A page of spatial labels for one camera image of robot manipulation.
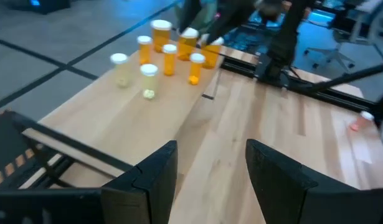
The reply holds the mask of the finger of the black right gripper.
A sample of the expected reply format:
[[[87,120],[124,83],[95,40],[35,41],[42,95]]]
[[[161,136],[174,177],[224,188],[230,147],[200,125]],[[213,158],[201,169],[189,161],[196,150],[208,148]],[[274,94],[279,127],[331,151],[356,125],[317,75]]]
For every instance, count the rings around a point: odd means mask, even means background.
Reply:
[[[224,0],[220,16],[206,30],[205,44],[211,44],[242,25],[262,4],[263,0]]]
[[[186,28],[193,28],[201,31],[203,21],[198,21],[197,16],[202,10],[200,0],[184,0],[178,22],[178,31],[183,33]]]

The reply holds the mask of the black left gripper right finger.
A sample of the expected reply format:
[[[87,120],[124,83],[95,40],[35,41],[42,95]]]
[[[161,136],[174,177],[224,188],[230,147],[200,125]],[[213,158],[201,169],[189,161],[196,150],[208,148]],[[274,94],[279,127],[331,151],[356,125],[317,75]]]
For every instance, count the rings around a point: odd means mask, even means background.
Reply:
[[[266,224],[299,224],[309,189],[337,192],[344,184],[281,152],[248,139],[245,160]]]

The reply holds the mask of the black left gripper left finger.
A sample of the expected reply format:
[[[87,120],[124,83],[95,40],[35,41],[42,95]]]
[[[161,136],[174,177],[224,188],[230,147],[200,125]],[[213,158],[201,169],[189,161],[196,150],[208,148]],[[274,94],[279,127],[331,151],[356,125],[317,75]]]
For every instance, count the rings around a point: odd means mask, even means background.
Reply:
[[[105,184],[104,224],[168,224],[177,181],[177,141],[171,140]]]

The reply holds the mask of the small orange pill bottle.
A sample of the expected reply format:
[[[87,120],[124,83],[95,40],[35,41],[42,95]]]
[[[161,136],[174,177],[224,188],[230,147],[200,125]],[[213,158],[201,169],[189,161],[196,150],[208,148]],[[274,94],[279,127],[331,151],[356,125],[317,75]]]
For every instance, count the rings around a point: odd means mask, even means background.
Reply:
[[[175,58],[177,54],[177,47],[173,44],[166,44],[163,46],[164,54],[164,74],[171,76],[174,74]]]
[[[205,62],[205,56],[199,53],[193,53],[190,55],[191,69],[189,73],[189,83],[191,85],[197,85],[199,83],[201,68]]]
[[[137,37],[137,42],[139,45],[139,63],[141,65],[149,63],[152,38],[146,35],[141,35]]]

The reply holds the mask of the pale green pill bottle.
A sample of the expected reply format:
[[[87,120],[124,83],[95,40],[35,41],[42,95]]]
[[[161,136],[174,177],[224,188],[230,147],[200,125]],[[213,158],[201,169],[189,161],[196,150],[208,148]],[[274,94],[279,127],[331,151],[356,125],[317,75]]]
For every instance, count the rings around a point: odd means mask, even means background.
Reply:
[[[129,78],[127,75],[127,60],[126,54],[115,53],[110,56],[110,61],[114,65],[113,73],[115,74],[116,84],[120,88],[127,87]]]
[[[143,76],[143,97],[152,100],[156,96],[158,67],[153,64],[140,66]]]

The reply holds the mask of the pink pill bottle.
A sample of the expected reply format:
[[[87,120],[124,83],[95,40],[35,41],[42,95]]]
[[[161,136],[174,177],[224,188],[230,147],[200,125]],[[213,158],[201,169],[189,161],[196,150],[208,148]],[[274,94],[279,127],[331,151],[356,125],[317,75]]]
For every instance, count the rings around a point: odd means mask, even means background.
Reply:
[[[359,116],[349,125],[349,129],[352,131],[359,131],[362,128],[365,128],[367,125],[372,123],[374,120],[374,115],[368,111],[361,111]]]

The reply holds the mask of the office chair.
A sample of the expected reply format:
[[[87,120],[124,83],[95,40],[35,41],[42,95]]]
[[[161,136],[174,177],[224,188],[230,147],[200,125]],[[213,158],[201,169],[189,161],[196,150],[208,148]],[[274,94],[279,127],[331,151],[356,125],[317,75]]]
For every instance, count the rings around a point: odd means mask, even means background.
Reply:
[[[342,54],[340,50],[344,43],[355,43],[357,37],[358,35],[354,32],[346,32],[341,29],[333,29],[333,39],[336,42],[335,48],[319,49],[314,47],[307,47],[303,52],[303,55],[308,55],[310,52],[317,52],[324,56],[320,62],[314,63],[312,68],[318,68],[318,66],[323,62],[330,63],[335,60],[346,72],[348,72],[351,68],[355,67],[355,61]]]

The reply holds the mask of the black machine with blue light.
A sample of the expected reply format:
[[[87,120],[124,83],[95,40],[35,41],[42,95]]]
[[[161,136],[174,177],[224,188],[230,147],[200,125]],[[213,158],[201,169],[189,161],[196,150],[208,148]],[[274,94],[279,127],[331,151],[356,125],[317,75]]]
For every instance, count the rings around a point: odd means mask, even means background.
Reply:
[[[30,11],[38,14],[51,12],[71,7],[71,0],[1,0],[10,9],[18,11]]]

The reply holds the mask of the black hazard-striped floor mat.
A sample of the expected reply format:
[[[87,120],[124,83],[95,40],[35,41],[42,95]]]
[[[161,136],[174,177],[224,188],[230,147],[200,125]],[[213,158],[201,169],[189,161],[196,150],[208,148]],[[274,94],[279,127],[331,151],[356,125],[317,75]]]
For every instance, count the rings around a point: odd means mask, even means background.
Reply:
[[[0,113],[0,189],[17,189],[40,169],[12,122],[12,112]]]

